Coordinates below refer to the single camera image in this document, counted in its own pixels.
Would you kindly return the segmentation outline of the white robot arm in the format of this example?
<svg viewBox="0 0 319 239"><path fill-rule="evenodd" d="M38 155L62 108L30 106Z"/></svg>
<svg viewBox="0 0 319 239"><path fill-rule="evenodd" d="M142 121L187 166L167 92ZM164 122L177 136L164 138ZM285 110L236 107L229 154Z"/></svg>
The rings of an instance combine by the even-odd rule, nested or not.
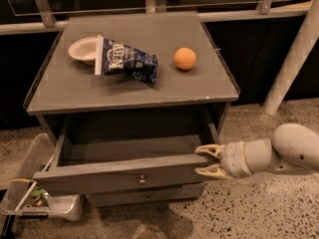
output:
<svg viewBox="0 0 319 239"><path fill-rule="evenodd" d="M195 169L197 174L212 178L244 178L261 172L284 175L319 172L319 134L297 123L279 126L271 138L207 144L197 147L195 152L218 160Z"/></svg>

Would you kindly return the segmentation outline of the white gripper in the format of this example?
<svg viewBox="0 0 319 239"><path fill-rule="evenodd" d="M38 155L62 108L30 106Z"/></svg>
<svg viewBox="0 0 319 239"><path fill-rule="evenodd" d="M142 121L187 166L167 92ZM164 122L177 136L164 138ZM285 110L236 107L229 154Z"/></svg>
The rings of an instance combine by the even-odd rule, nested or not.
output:
<svg viewBox="0 0 319 239"><path fill-rule="evenodd" d="M201 145L194 152L196 154L209 154L220 159L221 165L216 163L207 167L197 167L194 171L199 175L217 179L225 179L226 174L235 178L253 175L246 161L245 143L243 141L231 142L227 145Z"/></svg>

